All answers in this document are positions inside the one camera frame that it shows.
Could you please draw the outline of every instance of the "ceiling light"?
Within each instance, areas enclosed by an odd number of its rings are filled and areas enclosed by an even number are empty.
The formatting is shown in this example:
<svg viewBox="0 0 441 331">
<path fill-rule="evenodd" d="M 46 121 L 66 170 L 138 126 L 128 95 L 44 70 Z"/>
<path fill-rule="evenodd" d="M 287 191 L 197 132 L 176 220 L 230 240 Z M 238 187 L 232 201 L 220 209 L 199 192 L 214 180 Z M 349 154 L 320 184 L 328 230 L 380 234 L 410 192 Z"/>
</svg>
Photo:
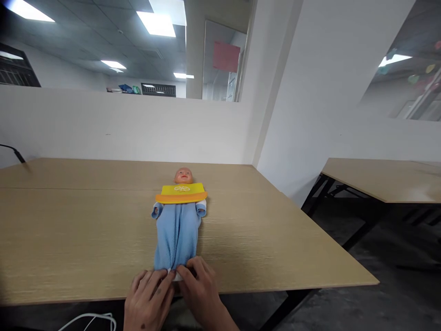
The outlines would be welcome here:
<svg viewBox="0 0 441 331">
<path fill-rule="evenodd" d="M 0 56 L 10 58 L 11 60 L 24 60 L 20 56 L 17 56 L 17 55 L 11 54 L 11 53 L 7 53 L 7 52 L 3 52 L 3 51 L 0 51 Z"/>
<path fill-rule="evenodd" d="M 127 69 L 121 63 L 116 62 L 116 61 L 104 61 L 104 60 L 101 60 L 101 62 L 107 64 L 109 67 L 112 67 L 112 68 Z"/>
<path fill-rule="evenodd" d="M 7 1 L 5 7 L 23 18 L 33 19 L 37 21 L 55 22 L 52 18 L 43 14 L 37 8 L 32 7 L 29 3 L 23 0 Z"/>
<path fill-rule="evenodd" d="M 149 34 L 161 35 L 165 37 L 176 37 L 170 16 L 144 11 L 137 11 L 136 13 Z"/>
<path fill-rule="evenodd" d="M 155 14 L 170 16 L 172 24 L 187 25 L 183 0 L 149 0 Z"/>
<path fill-rule="evenodd" d="M 194 78 L 193 75 L 187 75 L 187 74 L 180 74 L 180 73 L 173 73 L 173 75 L 175 75 L 176 78 Z"/>
<path fill-rule="evenodd" d="M 384 57 L 383 61 L 381 61 L 380 65 L 378 67 L 384 67 L 385 65 L 391 64 L 391 63 L 395 63 L 395 62 L 399 62 L 402 60 L 407 60 L 408 58 L 412 58 L 412 57 L 408 57 L 406 55 L 399 55 L 399 54 L 395 54 L 392 59 L 387 60 L 386 57 Z"/>
</svg>

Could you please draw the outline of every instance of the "baby doll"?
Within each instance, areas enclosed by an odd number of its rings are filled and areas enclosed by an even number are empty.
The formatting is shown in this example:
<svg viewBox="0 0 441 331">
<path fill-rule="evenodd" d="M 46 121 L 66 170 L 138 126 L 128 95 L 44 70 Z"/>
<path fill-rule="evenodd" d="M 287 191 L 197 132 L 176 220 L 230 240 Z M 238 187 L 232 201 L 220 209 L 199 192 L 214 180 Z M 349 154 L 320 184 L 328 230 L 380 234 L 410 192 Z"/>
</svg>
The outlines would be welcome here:
<svg viewBox="0 0 441 331">
<path fill-rule="evenodd" d="M 192 184 L 190 169 L 181 168 L 175 174 L 176 184 Z M 175 270 L 180 264 L 196 256 L 198 228 L 207 213 L 207 201 L 182 204 L 155 203 L 152 217 L 156 219 L 158 246 L 155 252 L 155 270 Z"/>
</svg>

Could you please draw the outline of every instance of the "black cable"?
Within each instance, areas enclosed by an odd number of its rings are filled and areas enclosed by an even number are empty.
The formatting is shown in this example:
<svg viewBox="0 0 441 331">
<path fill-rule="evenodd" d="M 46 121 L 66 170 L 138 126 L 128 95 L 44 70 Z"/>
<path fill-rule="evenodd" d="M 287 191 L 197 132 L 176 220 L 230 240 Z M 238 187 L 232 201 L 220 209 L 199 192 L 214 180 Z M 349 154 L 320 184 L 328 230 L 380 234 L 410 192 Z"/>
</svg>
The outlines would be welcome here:
<svg viewBox="0 0 441 331">
<path fill-rule="evenodd" d="M 15 154 L 15 156 L 17 157 L 17 159 L 18 159 L 21 163 L 26 163 L 26 161 L 24 160 L 24 158 L 22 157 L 22 155 L 20 154 L 20 152 L 17 151 L 15 148 L 13 148 L 13 147 L 11 147 L 11 146 L 8 146 L 8 145 L 3 145 L 3 144 L 0 144 L 0 146 L 8 147 L 8 148 L 12 149 L 12 150 L 14 151 L 14 154 Z"/>
</svg>

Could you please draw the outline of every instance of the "white cable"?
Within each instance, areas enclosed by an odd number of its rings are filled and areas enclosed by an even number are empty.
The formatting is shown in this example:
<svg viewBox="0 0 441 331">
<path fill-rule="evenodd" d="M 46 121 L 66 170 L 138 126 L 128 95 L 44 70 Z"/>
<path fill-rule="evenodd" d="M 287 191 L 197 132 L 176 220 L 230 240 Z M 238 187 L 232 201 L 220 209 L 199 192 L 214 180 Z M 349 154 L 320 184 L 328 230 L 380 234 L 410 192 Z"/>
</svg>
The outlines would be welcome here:
<svg viewBox="0 0 441 331">
<path fill-rule="evenodd" d="M 112 313 L 105 313 L 105 314 L 103 314 L 103 315 L 104 315 L 104 316 L 110 316 L 110 317 L 112 317 Z M 84 328 L 83 331 L 86 331 L 86 330 L 87 330 L 87 328 L 89 327 L 89 325 L 93 322 L 93 320 L 94 320 L 95 318 L 96 318 L 96 316 L 90 320 L 90 322 L 88 323 L 88 325 L 86 325 L 86 327 Z M 110 322 L 110 331 L 112 331 L 112 322 Z"/>
<path fill-rule="evenodd" d="M 113 329 L 111 328 L 111 331 L 115 331 L 116 330 L 116 321 L 115 319 L 112 317 L 112 315 L 110 314 L 110 316 L 108 316 L 110 313 L 108 314 L 104 314 L 104 315 L 100 315 L 100 314 L 93 314 L 93 313 L 86 313 L 86 314 L 81 314 L 80 316 L 75 317 L 73 320 L 71 320 L 70 322 L 66 323 L 63 327 L 61 327 L 61 329 L 59 329 L 58 331 L 63 331 L 65 328 L 67 328 L 69 325 L 71 325 L 73 322 L 75 322 L 76 320 L 79 320 L 80 318 L 83 317 L 93 317 L 92 320 L 89 322 L 89 324 L 87 326 L 90 325 L 90 323 L 92 323 L 92 321 L 97 317 L 97 318 L 102 318 L 105 320 L 109 320 L 110 321 L 110 325 L 112 327 L 113 325 Z"/>
</svg>

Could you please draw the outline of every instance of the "red paper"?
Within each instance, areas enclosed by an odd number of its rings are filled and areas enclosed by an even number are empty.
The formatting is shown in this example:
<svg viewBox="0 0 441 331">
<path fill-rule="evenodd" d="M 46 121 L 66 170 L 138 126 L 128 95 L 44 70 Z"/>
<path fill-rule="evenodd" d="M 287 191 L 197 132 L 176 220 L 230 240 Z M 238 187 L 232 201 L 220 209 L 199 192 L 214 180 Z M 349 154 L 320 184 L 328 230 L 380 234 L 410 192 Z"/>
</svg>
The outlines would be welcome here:
<svg viewBox="0 0 441 331">
<path fill-rule="evenodd" d="M 213 68 L 229 72 L 237 72 L 240 47 L 215 41 Z"/>
</svg>

